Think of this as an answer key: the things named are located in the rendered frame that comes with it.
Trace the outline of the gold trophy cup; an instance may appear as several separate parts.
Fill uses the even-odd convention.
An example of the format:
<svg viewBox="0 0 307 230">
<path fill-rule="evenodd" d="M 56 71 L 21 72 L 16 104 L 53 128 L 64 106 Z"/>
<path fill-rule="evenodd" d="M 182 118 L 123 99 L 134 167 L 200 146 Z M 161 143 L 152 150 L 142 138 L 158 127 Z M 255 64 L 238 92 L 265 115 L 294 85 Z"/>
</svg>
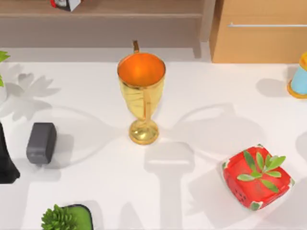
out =
<svg viewBox="0 0 307 230">
<path fill-rule="evenodd" d="M 136 117 L 129 137 L 136 144 L 149 145 L 159 136 L 151 117 L 163 93 L 166 66 L 158 56 L 141 52 L 138 41 L 132 43 L 133 53 L 118 63 L 117 74 L 127 108 Z"/>
</svg>

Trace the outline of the wooden open shelf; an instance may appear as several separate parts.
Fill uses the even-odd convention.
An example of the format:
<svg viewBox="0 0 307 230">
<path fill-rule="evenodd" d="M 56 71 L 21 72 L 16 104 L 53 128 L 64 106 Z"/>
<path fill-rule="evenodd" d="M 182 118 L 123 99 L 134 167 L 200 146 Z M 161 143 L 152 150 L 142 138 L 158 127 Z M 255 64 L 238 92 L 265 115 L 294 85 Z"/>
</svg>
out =
<svg viewBox="0 0 307 230">
<path fill-rule="evenodd" d="M 215 0 L 0 0 L 0 50 L 15 62 L 117 62 L 138 41 L 166 61 L 207 61 Z"/>
</svg>

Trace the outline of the dark grey rounded box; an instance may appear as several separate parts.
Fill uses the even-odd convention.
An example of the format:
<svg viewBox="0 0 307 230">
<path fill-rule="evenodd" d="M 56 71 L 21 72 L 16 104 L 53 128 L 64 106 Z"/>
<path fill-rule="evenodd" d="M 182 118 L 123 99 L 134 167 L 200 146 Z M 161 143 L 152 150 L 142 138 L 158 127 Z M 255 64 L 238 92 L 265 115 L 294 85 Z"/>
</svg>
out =
<svg viewBox="0 0 307 230">
<path fill-rule="evenodd" d="M 53 123 L 34 123 L 26 148 L 30 163 L 42 165 L 51 162 L 57 140 L 57 131 Z"/>
</svg>

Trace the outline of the red square plant pot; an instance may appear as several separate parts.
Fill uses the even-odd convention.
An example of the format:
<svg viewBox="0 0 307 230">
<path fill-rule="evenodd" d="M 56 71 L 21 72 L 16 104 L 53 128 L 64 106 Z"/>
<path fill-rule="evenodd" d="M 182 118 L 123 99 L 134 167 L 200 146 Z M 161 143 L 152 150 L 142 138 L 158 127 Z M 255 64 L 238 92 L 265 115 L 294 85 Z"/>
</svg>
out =
<svg viewBox="0 0 307 230">
<path fill-rule="evenodd" d="M 286 194 L 295 184 L 282 168 L 285 156 L 272 156 L 261 144 L 227 159 L 222 164 L 223 178 L 237 200 L 256 211 Z"/>
</svg>

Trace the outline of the wooden cupboard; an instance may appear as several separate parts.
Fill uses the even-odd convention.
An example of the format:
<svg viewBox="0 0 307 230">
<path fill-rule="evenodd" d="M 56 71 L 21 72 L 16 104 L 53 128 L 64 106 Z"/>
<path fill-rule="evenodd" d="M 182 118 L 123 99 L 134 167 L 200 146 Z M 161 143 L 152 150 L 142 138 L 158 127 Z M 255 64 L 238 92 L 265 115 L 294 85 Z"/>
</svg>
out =
<svg viewBox="0 0 307 230">
<path fill-rule="evenodd" d="M 298 63 L 307 28 L 233 28 L 307 24 L 307 0 L 216 0 L 209 44 L 213 63 Z"/>
</svg>

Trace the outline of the green and black plant pot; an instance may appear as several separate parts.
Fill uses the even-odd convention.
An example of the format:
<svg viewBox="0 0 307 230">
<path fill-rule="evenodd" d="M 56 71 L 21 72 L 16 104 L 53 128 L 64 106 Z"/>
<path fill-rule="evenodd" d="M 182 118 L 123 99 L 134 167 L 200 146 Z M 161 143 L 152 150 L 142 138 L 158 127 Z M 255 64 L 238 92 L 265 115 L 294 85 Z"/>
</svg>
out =
<svg viewBox="0 0 307 230">
<path fill-rule="evenodd" d="M 94 230 L 90 209 L 82 204 L 60 207 L 57 204 L 43 214 L 42 230 Z"/>
</svg>

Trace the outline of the red and white clock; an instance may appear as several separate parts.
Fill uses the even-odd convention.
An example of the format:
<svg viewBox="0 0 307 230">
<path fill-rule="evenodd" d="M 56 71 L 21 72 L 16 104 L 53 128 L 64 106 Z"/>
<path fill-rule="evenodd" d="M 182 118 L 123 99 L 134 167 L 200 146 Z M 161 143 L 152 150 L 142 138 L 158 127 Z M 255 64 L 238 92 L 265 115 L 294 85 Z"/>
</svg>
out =
<svg viewBox="0 0 307 230">
<path fill-rule="evenodd" d="M 68 12 L 73 11 L 82 2 L 83 0 L 50 0 L 50 4 L 53 8 L 58 8 Z"/>
</svg>

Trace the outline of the blue and yellow cup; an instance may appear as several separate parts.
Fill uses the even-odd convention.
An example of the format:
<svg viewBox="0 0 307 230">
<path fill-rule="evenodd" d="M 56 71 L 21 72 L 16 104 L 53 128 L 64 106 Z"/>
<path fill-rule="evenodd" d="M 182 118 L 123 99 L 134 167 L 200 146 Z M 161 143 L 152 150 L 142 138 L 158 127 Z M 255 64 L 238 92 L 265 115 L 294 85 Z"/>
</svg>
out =
<svg viewBox="0 0 307 230">
<path fill-rule="evenodd" d="M 299 67 L 287 85 L 290 95 L 298 99 L 307 99 L 307 52 L 299 60 Z"/>
</svg>

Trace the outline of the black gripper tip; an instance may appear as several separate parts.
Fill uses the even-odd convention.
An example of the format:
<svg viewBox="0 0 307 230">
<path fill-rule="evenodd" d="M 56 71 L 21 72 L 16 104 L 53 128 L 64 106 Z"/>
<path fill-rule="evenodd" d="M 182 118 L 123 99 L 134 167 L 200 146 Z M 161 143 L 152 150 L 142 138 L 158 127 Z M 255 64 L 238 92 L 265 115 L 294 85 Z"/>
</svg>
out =
<svg viewBox="0 0 307 230">
<path fill-rule="evenodd" d="M 10 158 L 0 122 L 0 184 L 12 184 L 18 178 L 20 178 L 20 172 Z"/>
</svg>

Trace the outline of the green leafy plant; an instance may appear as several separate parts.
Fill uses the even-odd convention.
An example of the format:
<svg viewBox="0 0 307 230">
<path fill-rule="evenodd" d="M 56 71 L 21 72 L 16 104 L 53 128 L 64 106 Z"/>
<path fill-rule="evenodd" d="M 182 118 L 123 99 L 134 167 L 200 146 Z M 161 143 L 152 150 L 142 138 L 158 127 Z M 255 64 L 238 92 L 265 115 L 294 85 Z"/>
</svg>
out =
<svg viewBox="0 0 307 230">
<path fill-rule="evenodd" d="M 7 51 L 0 51 L 0 63 L 7 60 L 10 57 Z M 0 87 L 4 87 L 2 75 L 0 74 Z"/>
</svg>

